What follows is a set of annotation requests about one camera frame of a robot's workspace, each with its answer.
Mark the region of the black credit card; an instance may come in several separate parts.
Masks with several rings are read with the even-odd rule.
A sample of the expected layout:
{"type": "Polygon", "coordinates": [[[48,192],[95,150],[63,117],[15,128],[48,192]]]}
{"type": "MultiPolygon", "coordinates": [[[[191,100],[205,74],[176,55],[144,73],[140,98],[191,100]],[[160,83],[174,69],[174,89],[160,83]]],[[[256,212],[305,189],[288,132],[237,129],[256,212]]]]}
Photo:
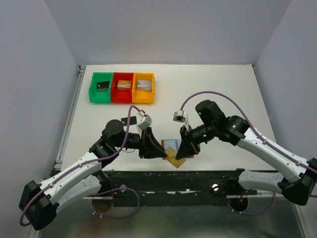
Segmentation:
{"type": "MultiPolygon", "coordinates": [[[[127,126],[128,117],[121,118],[121,123],[122,123],[123,126],[127,126]]],[[[129,125],[136,125],[136,124],[137,124],[137,117],[136,116],[131,116],[129,125]]]]}

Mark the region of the brown leather card holder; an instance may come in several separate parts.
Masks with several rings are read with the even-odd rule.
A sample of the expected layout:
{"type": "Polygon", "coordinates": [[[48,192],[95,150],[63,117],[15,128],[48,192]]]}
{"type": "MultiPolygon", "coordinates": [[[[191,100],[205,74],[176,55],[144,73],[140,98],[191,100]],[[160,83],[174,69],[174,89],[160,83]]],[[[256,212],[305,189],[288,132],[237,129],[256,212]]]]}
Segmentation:
{"type": "Polygon", "coordinates": [[[179,149],[179,146],[181,144],[181,139],[164,139],[161,140],[162,147],[166,150],[168,147],[171,147],[176,152],[179,149]]]}

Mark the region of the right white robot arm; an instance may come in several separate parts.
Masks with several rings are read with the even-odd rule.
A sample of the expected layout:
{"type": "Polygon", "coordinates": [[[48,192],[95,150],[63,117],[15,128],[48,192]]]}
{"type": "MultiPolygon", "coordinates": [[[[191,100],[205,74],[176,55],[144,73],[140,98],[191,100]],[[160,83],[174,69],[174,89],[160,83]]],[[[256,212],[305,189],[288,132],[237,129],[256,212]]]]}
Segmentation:
{"type": "Polygon", "coordinates": [[[181,144],[176,154],[180,160],[199,154],[200,144],[215,137],[244,149],[276,169],[274,173],[239,170],[228,181],[233,194],[243,190],[264,190],[283,195],[290,202],[305,206],[317,183],[317,160],[307,160],[280,147],[261,135],[239,116],[226,117],[214,101],[204,100],[195,107],[203,124],[192,129],[182,126],[181,144]]]}

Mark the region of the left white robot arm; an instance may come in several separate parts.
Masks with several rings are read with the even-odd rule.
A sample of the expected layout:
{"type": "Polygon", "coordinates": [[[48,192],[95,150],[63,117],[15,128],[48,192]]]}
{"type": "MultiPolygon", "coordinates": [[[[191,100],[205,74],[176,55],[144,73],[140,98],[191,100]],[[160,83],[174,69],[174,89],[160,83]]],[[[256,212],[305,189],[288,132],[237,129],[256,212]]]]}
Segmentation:
{"type": "Polygon", "coordinates": [[[101,170],[118,157],[119,146],[138,150],[141,159],[166,157],[150,126],[141,134],[127,132],[127,128],[117,119],[110,120],[100,139],[82,158],[49,179],[40,183],[28,182],[19,202],[21,217],[27,218],[28,224],[38,231],[51,223],[57,211],[71,200],[93,194],[106,195],[110,184],[101,170]]]}

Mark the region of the gold credit card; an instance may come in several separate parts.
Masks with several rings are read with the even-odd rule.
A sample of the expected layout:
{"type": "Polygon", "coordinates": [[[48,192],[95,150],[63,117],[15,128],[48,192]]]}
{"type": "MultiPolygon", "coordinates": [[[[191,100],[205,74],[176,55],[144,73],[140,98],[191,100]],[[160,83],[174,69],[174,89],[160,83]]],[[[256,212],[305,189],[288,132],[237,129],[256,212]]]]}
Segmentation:
{"type": "Polygon", "coordinates": [[[166,148],[165,154],[165,159],[177,169],[180,168],[186,162],[186,159],[176,159],[177,151],[170,146],[166,148]]]}

